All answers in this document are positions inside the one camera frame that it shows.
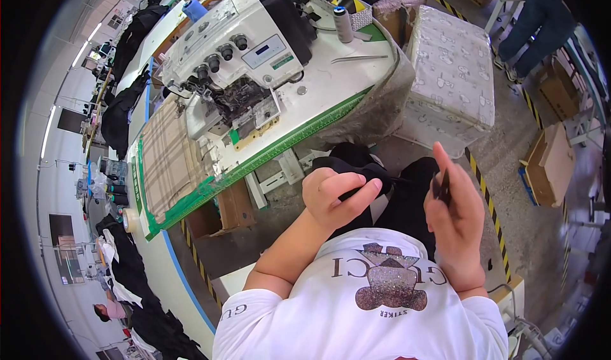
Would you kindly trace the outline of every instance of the hand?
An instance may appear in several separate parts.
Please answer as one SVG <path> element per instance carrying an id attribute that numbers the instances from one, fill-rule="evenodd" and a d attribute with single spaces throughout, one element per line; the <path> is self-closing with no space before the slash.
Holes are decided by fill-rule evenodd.
<path id="1" fill-rule="evenodd" d="M 428 230 L 434 232 L 442 268 L 456 292 L 481 287 L 485 273 L 480 264 L 480 242 L 484 228 L 484 206 L 469 174 L 453 163 L 439 142 L 432 153 L 439 165 L 436 179 L 441 183 L 445 170 L 450 176 L 450 207 L 432 196 L 424 200 Z"/>
<path id="2" fill-rule="evenodd" d="M 347 225 L 378 196 L 380 179 L 365 183 L 365 176 L 353 172 L 338 174 L 331 168 L 318 168 L 302 182 L 305 207 L 316 222 L 332 231 Z M 338 197 L 362 187 L 346 201 Z"/>

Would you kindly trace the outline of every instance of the blue jeans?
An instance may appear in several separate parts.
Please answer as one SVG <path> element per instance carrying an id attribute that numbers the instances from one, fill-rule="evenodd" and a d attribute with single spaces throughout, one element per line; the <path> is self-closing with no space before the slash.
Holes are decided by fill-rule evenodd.
<path id="1" fill-rule="evenodd" d="M 512 59 L 530 36 L 541 28 L 535 41 L 514 66 L 517 76 L 526 78 L 541 60 L 564 45 L 576 26 L 562 0 L 526 0 L 515 26 L 499 44 L 500 58 L 503 62 Z"/>

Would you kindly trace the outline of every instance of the white t-shirt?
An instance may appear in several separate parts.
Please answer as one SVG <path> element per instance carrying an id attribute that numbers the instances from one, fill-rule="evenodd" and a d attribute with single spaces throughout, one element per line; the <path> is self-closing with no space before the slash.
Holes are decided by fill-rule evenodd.
<path id="1" fill-rule="evenodd" d="M 507 359 L 492 300 L 460 300 L 424 245 L 356 229 L 326 242 L 288 299 L 238 292 L 222 309 L 213 359 Z"/>

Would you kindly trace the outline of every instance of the plaid fabric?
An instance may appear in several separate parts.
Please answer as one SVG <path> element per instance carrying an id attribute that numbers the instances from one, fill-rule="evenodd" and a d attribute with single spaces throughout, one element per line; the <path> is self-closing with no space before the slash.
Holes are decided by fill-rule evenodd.
<path id="1" fill-rule="evenodd" d="M 189 139 L 185 112 L 177 112 L 171 94 L 142 129 L 142 167 L 147 209 L 158 223 L 181 198 L 208 175 L 202 169 L 199 144 Z"/>

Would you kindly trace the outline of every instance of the thread spool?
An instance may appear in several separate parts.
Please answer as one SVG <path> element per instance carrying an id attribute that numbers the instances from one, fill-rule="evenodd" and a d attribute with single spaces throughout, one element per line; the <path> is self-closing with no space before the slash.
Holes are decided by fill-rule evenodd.
<path id="1" fill-rule="evenodd" d="M 127 189 L 125 189 L 125 185 L 111 185 L 111 193 L 116 195 L 126 195 Z"/>
<path id="2" fill-rule="evenodd" d="M 123 208 L 123 228 L 128 233 L 135 233 L 139 215 L 135 209 Z"/>
<path id="3" fill-rule="evenodd" d="M 129 205 L 130 200 L 126 195 L 112 195 L 111 201 L 115 203 L 115 205 Z"/>
<path id="4" fill-rule="evenodd" d="M 337 30 L 337 38 L 341 43 L 350 43 L 355 38 L 352 32 L 352 23 L 348 11 L 343 6 L 333 8 L 333 21 Z"/>
<path id="5" fill-rule="evenodd" d="M 208 13 L 208 10 L 198 0 L 188 0 L 183 5 L 183 13 L 195 23 Z"/>

